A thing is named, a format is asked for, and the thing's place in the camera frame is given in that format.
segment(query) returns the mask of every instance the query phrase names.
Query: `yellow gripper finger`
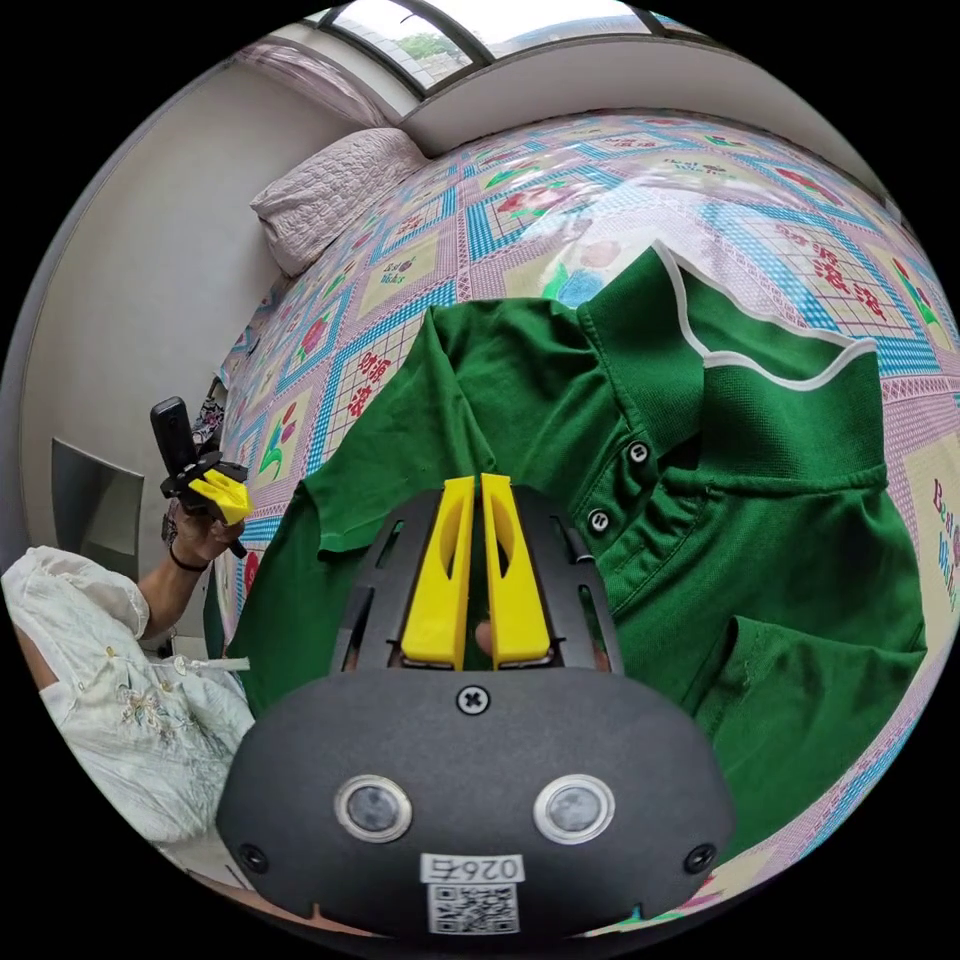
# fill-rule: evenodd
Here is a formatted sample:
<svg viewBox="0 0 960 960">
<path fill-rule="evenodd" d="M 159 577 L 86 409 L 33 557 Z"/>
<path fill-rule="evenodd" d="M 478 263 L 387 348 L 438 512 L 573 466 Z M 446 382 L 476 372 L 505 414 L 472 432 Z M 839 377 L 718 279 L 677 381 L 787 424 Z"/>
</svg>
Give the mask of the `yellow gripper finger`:
<svg viewBox="0 0 960 960">
<path fill-rule="evenodd" d="M 247 488 L 225 477 L 219 470 L 208 470 L 202 478 L 191 480 L 190 489 L 215 503 L 228 527 L 246 520 L 253 513 L 253 501 Z"/>
<path fill-rule="evenodd" d="M 493 667 L 497 670 L 504 663 L 542 660 L 550 652 L 550 635 L 510 478 L 485 473 L 480 484 Z M 500 550 L 506 559 L 504 569 Z"/>
<path fill-rule="evenodd" d="M 473 477 L 447 480 L 400 648 L 414 663 L 463 669 L 473 539 Z"/>
</svg>

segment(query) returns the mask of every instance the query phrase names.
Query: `patterned bed cover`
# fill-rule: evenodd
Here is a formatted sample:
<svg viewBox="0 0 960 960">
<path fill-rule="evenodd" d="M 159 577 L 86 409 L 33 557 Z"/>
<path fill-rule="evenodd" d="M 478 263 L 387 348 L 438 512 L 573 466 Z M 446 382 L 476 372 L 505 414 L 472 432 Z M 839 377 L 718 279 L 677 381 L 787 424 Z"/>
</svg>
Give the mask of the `patterned bed cover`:
<svg viewBox="0 0 960 960">
<path fill-rule="evenodd" d="M 669 113 L 548 121 L 434 161 L 279 282 L 226 359 L 223 449 L 250 468 L 257 510 L 247 560 L 227 554 L 216 581 L 229 638 L 295 485 L 402 363 L 428 305 L 575 306 L 654 238 L 754 312 L 878 341 L 890 492 L 917 549 L 930 646 L 847 776 L 657 923 L 768 879 L 833 832 L 909 735 L 960 617 L 960 337 L 923 252 L 865 190 L 772 136 Z"/>
</svg>

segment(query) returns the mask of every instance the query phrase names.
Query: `white embroidered blouse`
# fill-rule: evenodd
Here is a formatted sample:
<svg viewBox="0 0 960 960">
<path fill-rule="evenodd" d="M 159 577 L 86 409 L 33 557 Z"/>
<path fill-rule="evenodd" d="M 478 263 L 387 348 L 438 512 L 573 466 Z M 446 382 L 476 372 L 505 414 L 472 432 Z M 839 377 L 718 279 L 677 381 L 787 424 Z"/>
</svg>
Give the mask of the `white embroidered blouse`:
<svg viewBox="0 0 960 960">
<path fill-rule="evenodd" d="M 10 619 L 58 681 L 40 695 L 78 762 L 153 843 L 211 828 L 227 771 L 253 724 L 235 661 L 151 662 L 136 584 L 49 547 L 2 578 Z"/>
</svg>

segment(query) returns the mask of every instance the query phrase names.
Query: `tree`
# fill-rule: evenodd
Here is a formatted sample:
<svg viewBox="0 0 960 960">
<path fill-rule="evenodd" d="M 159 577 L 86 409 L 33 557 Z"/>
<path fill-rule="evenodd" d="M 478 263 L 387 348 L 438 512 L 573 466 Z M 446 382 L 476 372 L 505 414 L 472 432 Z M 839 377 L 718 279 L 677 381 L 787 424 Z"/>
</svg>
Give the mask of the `tree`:
<svg viewBox="0 0 960 960">
<path fill-rule="evenodd" d="M 435 33 L 411 34 L 409 37 L 397 40 L 397 46 L 414 60 L 424 60 L 438 53 L 448 53 L 451 57 L 455 57 L 458 53 L 456 44 L 452 40 Z"/>
</svg>

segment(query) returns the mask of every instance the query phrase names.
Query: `qr code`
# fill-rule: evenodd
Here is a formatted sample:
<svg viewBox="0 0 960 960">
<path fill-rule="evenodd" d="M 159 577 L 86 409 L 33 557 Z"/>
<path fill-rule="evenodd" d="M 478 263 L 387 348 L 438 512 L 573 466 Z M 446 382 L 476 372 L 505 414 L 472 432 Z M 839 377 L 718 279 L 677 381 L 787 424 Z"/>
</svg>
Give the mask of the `qr code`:
<svg viewBox="0 0 960 960">
<path fill-rule="evenodd" d="M 430 884 L 427 902 L 431 933 L 518 933 L 515 883 Z"/>
</svg>

